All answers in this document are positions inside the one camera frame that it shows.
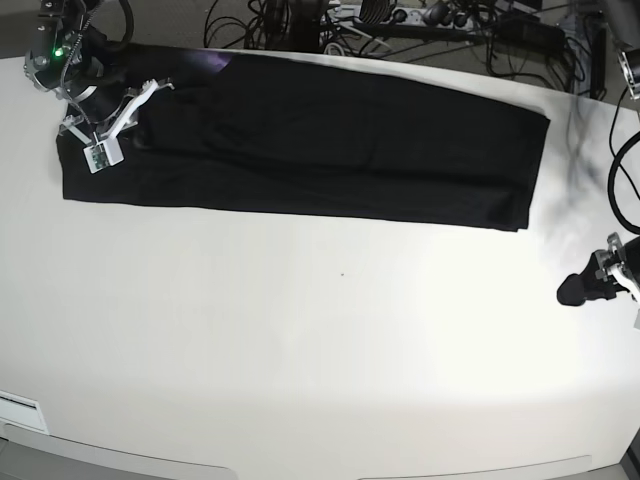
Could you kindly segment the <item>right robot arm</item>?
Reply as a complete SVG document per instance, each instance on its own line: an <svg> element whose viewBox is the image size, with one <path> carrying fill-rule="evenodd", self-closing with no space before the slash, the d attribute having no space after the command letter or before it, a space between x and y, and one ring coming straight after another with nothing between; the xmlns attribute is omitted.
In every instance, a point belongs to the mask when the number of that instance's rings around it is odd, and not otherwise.
<svg viewBox="0 0 640 480"><path fill-rule="evenodd" d="M129 46L135 20L131 4L121 1L124 34L117 41L93 26L102 1L43 1L33 45L25 54L25 76L42 92L52 92L71 112L59 126L85 145L91 156L114 155L119 134L136 125L137 111L168 79L148 79L135 87L118 63Z"/></svg>

